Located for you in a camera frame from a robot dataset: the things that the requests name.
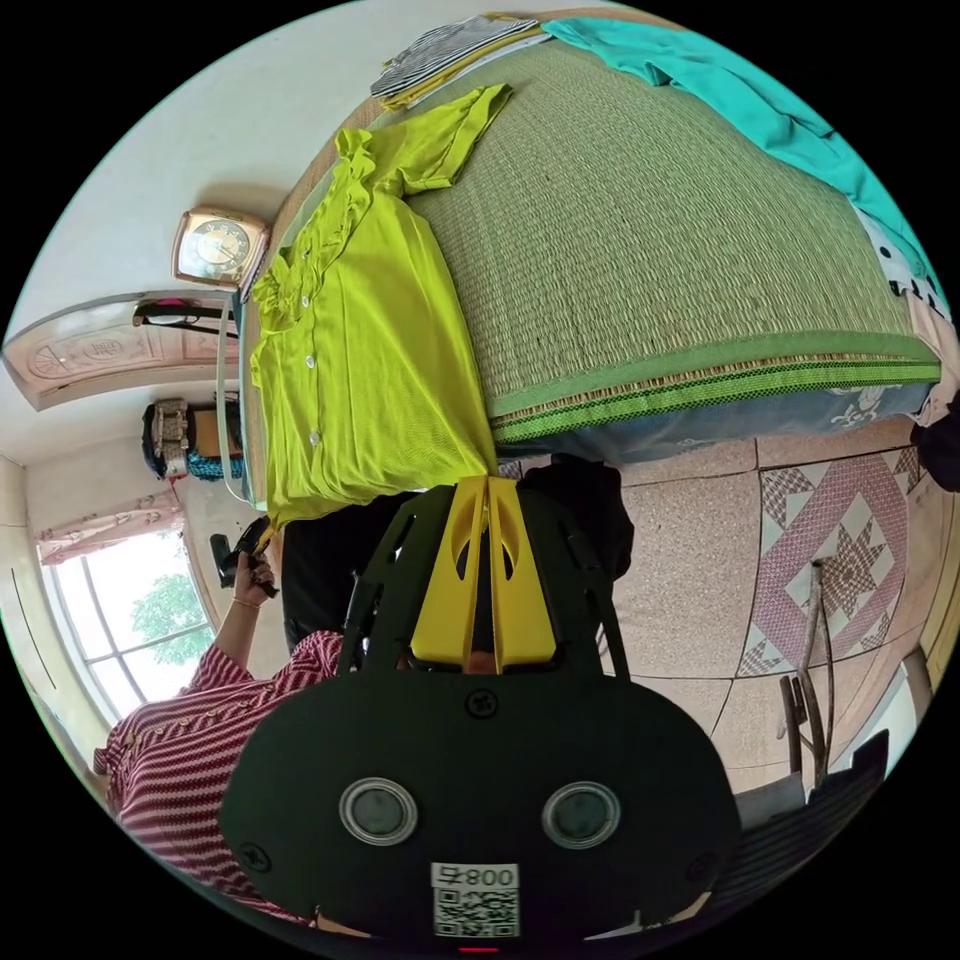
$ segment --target tiled floor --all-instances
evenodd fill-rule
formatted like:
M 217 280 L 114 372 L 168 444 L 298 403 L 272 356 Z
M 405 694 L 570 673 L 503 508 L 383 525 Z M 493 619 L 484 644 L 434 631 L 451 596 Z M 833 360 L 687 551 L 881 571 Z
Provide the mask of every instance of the tiled floor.
M 833 758 L 919 643 L 954 505 L 920 470 L 910 427 L 719 444 L 622 471 L 636 533 L 615 600 L 631 674 L 711 735 L 736 792 L 789 772 L 779 684 L 801 656 L 812 560 L 835 660 Z

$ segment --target bed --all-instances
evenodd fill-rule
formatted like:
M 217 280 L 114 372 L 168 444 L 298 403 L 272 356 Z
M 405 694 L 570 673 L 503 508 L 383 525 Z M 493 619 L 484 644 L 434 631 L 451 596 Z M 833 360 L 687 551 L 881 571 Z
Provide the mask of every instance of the bed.
M 550 41 L 478 68 L 378 129 L 487 84 L 511 102 L 452 189 L 410 198 L 470 331 L 498 455 L 612 463 L 911 414 L 939 379 L 847 201 L 709 107 Z M 326 194 L 332 140 L 287 199 L 268 257 Z M 266 444 L 241 316 L 244 496 Z

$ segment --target label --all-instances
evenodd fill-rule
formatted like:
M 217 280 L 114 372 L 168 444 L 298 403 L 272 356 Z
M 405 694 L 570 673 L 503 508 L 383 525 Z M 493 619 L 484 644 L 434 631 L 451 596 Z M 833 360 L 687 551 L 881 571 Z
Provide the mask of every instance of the label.
M 438 937 L 520 936 L 517 864 L 433 863 L 430 883 Z

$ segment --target teal cloth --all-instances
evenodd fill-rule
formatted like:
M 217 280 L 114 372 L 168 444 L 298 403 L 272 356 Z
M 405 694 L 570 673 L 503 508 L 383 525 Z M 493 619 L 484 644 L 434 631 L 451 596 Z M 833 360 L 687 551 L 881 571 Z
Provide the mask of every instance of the teal cloth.
M 542 27 L 614 70 L 697 97 L 765 153 L 844 194 L 943 296 L 920 241 L 883 184 L 826 120 L 769 74 L 699 33 L 592 18 Z

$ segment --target lime green shirt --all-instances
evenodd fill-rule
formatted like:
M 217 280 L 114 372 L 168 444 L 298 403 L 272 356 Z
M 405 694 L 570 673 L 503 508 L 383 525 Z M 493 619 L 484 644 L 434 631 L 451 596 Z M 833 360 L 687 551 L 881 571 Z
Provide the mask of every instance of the lime green shirt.
M 453 186 L 509 96 L 485 87 L 382 130 L 341 130 L 327 196 L 254 287 L 276 528 L 496 473 L 453 279 L 403 198 Z

